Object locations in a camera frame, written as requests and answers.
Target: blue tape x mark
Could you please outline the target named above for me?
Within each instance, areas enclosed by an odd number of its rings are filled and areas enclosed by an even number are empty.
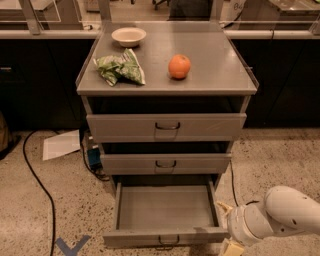
[[[85,243],[90,239],[90,236],[83,236],[81,240],[76,244],[75,247],[72,249],[69,248],[69,246],[62,240],[62,238],[58,238],[56,241],[56,244],[60,248],[60,250],[64,253],[66,256],[77,256],[78,252],[81,250],[81,248],[85,245]]]

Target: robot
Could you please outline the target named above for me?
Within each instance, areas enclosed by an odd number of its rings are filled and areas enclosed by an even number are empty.
[[[270,236],[320,235],[320,204],[290,187],[271,188],[262,202],[224,208],[231,239],[219,255],[240,256],[245,246]]]

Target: orange ball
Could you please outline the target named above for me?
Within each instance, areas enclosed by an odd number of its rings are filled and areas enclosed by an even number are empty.
[[[171,77],[176,79],[185,78],[191,68],[189,58],[183,54],[174,55],[168,65],[168,71]]]

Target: green snack bag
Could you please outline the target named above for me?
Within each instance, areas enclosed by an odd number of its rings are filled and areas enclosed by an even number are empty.
[[[145,76],[132,49],[125,49],[120,56],[106,56],[94,60],[98,72],[110,86],[125,77],[139,85],[145,84]]]

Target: terrazzo floor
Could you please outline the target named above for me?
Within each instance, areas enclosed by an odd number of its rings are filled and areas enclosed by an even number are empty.
[[[0,255],[49,255],[52,214],[48,197],[32,176],[23,156],[22,140],[0,161]],[[27,157],[35,173],[51,194],[56,207],[56,239],[76,249],[63,252],[57,244],[54,255],[217,255],[218,244],[155,248],[108,249],[102,234],[112,229],[114,198],[109,182],[97,180],[85,167],[81,152],[42,161],[43,141],[55,135],[49,131],[33,134],[26,144]],[[233,147],[235,193],[239,204],[261,200],[275,185],[287,185],[320,202],[319,129],[244,129]],[[235,206],[230,165],[222,175],[217,200]],[[318,256],[316,235],[266,238],[247,248],[243,256]]]

